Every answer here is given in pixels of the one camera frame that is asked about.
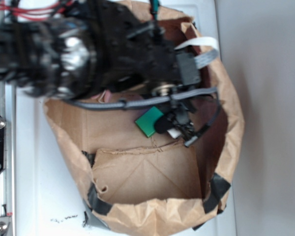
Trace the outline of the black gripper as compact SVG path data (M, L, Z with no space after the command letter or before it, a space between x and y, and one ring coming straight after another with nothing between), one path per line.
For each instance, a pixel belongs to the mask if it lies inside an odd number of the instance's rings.
M176 47L186 42L180 29L181 21L149 21L127 33L127 42L133 43L131 56L135 63L131 69L128 93L162 96L176 91L194 89L201 82L201 74L194 61L194 51L189 46ZM158 134L178 129L184 140L195 134L189 114L196 108L190 100L176 103L174 118L160 117L154 124Z

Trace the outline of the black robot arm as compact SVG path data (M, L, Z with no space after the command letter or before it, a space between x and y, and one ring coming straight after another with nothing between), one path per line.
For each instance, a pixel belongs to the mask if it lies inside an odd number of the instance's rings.
M108 0L60 0L43 19L18 22L8 10L0 24L0 81L28 87L32 97L59 98L93 111L168 108L166 124L191 142L202 136L189 118L188 99L199 96L193 56L176 50L155 20L141 22Z

